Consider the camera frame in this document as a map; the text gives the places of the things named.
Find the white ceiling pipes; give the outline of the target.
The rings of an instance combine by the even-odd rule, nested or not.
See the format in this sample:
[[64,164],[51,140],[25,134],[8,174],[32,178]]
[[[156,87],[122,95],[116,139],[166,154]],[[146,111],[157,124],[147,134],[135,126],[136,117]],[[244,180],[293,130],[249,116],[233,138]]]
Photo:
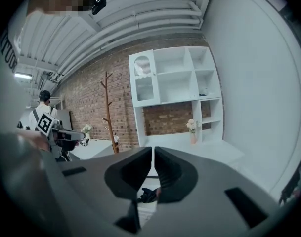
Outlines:
[[202,0],[107,0],[97,15],[66,16],[45,57],[59,82],[102,51],[143,32],[196,29],[203,21]]

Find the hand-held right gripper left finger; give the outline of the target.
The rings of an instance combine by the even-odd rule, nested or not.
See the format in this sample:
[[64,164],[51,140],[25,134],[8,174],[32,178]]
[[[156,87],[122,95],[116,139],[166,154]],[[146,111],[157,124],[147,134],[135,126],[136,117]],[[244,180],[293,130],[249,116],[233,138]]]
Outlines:
[[119,153],[116,157],[117,159],[106,169],[104,180],[114,196],[126,199],[130,204],[126,215],[119,218],[115,225],[136,234],[141,229],[137,192],[151,169],[152,148],[135,148]]

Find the person's light shirt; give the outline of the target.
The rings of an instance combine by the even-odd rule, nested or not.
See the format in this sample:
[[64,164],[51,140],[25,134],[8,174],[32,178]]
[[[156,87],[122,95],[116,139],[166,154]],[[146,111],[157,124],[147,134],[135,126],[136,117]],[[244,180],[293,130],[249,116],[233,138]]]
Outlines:
[[19,64],[20,36],[27,4],[20,6],[0,37],[0,134],[12,133],[29,102],[29,95],[15,79]]

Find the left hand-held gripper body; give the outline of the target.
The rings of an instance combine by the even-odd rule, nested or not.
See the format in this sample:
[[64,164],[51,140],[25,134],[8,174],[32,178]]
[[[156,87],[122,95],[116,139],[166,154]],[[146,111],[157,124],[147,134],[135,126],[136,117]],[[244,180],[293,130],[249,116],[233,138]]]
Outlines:
[[82,132],[64,129],[62,121],[47,113],[43,113],[38,119],[37,129],[48,139],[54,157],[67,156],[76,143],[84,138]]

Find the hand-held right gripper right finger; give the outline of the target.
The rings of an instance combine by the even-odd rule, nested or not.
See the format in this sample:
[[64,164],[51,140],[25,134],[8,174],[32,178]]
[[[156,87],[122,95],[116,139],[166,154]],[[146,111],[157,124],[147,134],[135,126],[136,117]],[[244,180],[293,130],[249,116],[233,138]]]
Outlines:
[[154,167],[160,181],[159,204],[182,201],[195,188],[198,171],[189,161],[191,154],[156,146]]

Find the white vase with white flowers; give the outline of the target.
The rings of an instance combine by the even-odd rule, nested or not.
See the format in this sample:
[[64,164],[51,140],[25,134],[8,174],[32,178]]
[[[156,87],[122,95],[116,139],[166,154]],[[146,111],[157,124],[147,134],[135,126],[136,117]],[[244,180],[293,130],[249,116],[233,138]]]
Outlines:
[[83,132],[86,136],[86,139],[90,139],[90,131],[92,129],[91,125],[86,124],[82,129],[81,132]]

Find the black cloth item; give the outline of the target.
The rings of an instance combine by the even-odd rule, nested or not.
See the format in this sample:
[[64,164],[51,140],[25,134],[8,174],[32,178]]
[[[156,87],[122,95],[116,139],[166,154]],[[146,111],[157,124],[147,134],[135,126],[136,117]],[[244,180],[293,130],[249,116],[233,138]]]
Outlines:
[[152,203],[158,200],[161,193],[161,188],[154,190],[148,188],[142,188],[143,194],[137,199],[138,203]]

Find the grey metal cabinet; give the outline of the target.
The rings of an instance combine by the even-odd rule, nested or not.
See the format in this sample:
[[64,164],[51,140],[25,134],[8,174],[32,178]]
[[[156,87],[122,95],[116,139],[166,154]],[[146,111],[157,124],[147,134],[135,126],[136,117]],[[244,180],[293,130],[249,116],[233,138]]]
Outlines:
[[67,109],[57,110],[57,120],[62,121],[64,129],[71,130],[70,111]]

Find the pink vase with flowers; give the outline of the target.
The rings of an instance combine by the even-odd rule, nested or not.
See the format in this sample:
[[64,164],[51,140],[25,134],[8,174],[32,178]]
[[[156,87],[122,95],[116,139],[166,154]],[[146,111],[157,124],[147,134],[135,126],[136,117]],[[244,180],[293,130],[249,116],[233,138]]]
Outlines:
[[196,131],[199,128],[199,122],[195,121],[194,119],[189,119],[187,124],[185,125],[186,128],[189,130],[190,134],[190,143],[195,144],[197,139],[196,139]]

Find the white cabinet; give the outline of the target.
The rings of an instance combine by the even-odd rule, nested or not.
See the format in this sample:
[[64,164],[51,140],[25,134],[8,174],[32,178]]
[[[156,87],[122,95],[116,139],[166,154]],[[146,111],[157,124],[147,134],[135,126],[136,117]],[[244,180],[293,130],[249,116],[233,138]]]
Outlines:
[[87,160],[91,158],[113,155],[114,151],[111,141],[91,139],[86,146],[79,144],[72,151],[70,151],[70,153],[81,160]]

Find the white desk with hutch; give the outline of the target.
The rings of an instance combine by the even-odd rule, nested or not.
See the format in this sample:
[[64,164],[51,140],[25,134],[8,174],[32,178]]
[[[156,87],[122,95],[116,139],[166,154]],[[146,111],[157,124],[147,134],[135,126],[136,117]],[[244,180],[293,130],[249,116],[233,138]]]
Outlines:
[[[223,139],[224,116],[220,81],[211,51],[206,46],[183,46],[153,50],[160,104],[190,104],[192,119],[199,122],[196,143],[190,143],[189,130],[147,135],[144,108],[133,107],[138,142],[141,147],[162,146],[213,159],[237,168],[243,153]],[[200,97],[199,88],[208,96]]]

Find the white desk drawer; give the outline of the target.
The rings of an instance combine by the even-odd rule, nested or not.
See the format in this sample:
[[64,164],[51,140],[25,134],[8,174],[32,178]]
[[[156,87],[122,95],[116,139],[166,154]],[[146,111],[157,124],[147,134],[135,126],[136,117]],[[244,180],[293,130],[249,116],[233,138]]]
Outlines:
[[[143,181],[141,188],[137,192],[137,199],[143,194],[142,188],[148,188],[154,190],[160,187],[160,181],[158,173],[154,167],[151,167],[151,170],[146,176],[146,179]],[[139,222],[141,227],[143,227],[156,212],[157,201],[152,203],[137,203]]]

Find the white glass cabinet door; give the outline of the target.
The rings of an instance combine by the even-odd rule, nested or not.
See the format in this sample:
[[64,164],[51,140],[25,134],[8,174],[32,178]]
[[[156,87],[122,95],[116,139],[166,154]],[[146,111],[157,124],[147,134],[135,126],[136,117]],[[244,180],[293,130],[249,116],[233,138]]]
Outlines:
[[153,50],[129,56],[132,103],[135,108],[160,104],[156,64]]

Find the person's left forearm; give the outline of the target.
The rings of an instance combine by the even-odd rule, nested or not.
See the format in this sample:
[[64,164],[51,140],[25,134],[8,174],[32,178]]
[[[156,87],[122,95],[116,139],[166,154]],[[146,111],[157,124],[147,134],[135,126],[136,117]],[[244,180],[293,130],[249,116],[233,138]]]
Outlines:
[[27,139],[32,146],[40,150],[50,152],[48,139],[39,131],[23,130],[17,128],[16,132],[19,136]]

